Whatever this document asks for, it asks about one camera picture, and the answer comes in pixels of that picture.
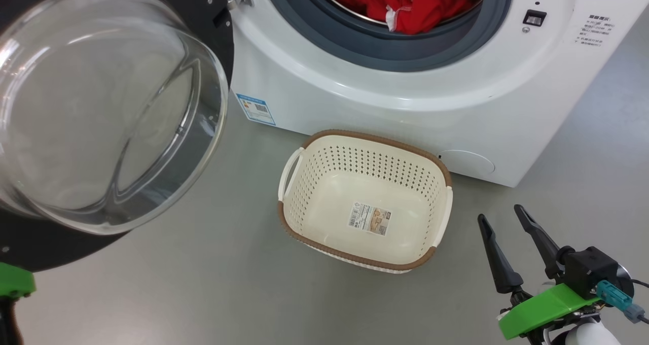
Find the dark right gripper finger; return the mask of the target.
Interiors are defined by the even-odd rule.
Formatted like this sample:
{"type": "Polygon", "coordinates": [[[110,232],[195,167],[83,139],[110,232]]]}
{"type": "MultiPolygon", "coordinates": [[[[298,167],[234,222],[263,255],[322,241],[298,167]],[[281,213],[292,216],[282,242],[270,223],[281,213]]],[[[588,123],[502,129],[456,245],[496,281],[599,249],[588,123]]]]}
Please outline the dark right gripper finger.
{"type": "Polygon", "coordinates": [[[559,247],[553,239],[538,225],[531,214],[521,204],[514,205],[515,214],[522,228],[531,236],[545,265],[545,273],[550,280],[560,280],[563,266],[557,261],[559,247]]]}
{"type": "Polygon", "coordinates": [[[491,227],[484,214],[478,216],[478,227],[484,242],[485,254],[487,255],[496,291],[500,294],[508,294],[522,290],[524,281],[514,271],[502,252],[497,243],[493,227],[491,227]]]}

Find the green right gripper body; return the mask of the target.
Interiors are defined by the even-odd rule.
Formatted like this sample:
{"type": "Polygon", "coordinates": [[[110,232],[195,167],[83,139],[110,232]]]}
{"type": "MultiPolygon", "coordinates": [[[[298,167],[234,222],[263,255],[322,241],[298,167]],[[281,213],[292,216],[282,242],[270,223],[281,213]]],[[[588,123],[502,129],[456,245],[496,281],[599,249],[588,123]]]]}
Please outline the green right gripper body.
{"type": "Polygon", "coordinates": [[[606,345],[600,311],[606,281],[596,297],[583,299],[566,284],[549,286],[536,296],[523,289],[510,294],[511,306],[501,310],[498,326],[506,340],[524,338],[529,345],[606,345]]]}

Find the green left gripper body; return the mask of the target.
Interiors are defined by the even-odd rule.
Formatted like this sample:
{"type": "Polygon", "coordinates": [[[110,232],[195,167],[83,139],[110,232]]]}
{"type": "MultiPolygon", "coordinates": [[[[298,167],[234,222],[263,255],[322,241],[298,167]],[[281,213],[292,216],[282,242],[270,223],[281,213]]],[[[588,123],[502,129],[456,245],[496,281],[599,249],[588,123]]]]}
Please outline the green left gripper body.
{"type": "Polygon", "coordinates": [[[20,299],[35,292],[33,274],[22,268],[0,262],[0,298],[20,299]]]}

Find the black glass washing machine door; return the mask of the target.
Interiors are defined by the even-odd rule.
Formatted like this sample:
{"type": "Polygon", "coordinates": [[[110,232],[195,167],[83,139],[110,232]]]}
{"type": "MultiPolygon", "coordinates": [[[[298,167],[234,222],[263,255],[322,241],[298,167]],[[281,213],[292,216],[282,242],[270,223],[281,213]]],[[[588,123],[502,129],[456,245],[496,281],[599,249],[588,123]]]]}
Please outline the black glass washing machine door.
{"type": "Polygon", "coordinates": [[[227,0],[0,0],[0,263],[83,259],[190,190],[225,127],[227,0]]]}

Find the red and white garment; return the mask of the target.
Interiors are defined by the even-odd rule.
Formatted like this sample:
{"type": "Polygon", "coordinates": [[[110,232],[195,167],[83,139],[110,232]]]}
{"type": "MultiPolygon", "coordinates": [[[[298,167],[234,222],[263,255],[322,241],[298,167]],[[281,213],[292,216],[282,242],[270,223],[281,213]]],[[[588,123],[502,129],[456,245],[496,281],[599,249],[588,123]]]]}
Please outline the red and white garment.
{"type": "Polygon", "coordinates": [[[475,0],[336,0],[344,7],[385,23],[391,32],[419,35],[470,10],[475,0]]]}

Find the product label sticker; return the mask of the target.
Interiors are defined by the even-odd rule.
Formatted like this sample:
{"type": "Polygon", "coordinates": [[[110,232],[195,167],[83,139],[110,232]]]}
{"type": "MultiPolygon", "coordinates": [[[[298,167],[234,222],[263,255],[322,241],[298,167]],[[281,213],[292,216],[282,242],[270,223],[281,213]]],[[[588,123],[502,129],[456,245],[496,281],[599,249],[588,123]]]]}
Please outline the product label sticker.
{"type": "Polygon", "coordinates": [[[391,222],[392,211],[354,202],[348,218],[348,227],[386,236],[391,222]]]}

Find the cream basket with brown rim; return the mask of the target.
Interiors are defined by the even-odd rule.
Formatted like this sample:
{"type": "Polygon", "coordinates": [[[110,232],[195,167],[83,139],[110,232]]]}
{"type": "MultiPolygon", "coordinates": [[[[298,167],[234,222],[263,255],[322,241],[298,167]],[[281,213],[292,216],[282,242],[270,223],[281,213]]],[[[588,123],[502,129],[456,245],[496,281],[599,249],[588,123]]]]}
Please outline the cream basket with brown rim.
{"type": "Polygon", "coordinates": [[[423,149],[377,135],[324,130],[285,163],[278,215],[294,239],[386,273],[435,254],[452,211],[451,174],[423,149]]]}

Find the white front-load washing machine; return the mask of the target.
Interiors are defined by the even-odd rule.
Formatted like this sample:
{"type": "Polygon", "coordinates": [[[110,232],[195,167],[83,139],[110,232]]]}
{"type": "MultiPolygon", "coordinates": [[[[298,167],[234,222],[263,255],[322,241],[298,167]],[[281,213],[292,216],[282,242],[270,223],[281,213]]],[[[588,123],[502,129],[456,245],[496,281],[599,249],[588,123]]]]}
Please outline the white front-load washing machine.
{"type": "Polygon", "coordinates": [[[649,0],[512,0],[496,35],[473,54],[438,69],[402,73],[341,60],[301,36],[270,0],[253,2],[231,11],[231,88],[264,100],[276,127],[302,134],[364,131],[437,156],[447,149],[470,151],[495,166],[477,179],[505,186],[517,186],[531,169],[649,7],[649,0]],[[547,12],[541,27],[522,23],[528,9],[547,12]],[[615,24],[600,48],[574,43],[589,15],[615,24]]]}

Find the black door latch slot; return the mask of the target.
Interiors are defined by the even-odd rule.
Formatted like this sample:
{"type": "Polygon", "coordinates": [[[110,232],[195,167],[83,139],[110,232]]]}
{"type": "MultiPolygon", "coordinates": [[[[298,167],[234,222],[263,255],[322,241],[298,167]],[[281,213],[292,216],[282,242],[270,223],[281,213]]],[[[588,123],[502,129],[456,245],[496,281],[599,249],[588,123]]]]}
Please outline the black door latch slot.
{"type": "Polygon", "coordinates": [[[547,12],[528,9],[522,23],[526,26],[541,27],[547,17],[547,12]]]}

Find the printed text warning sticker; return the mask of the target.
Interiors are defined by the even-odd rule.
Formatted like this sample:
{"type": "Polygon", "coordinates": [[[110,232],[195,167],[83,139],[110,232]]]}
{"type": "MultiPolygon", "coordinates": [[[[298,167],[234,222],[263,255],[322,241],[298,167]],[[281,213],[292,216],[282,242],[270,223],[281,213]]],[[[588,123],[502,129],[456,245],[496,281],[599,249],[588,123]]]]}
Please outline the printed text warning sticker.
{"type": "Polygon", "coordinates": [[[600,48],[610,38],[615,29],[612,20],[603,15],[589,15],[586,21],[578,27],[574,43],[587,47],[600,48]]]}

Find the blue energy label sticker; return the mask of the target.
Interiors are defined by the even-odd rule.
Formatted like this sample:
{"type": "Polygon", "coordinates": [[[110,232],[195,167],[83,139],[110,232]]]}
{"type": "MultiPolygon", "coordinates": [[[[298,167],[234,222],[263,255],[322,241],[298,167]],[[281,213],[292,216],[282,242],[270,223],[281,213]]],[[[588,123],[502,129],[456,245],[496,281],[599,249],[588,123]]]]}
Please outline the blue energy label sticker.
{"type": "Polygon", "coordinates": [[[236,97],[248,120],[276,127],[274,118],[264,100],[239,93],[236,93],[236,97]]]}

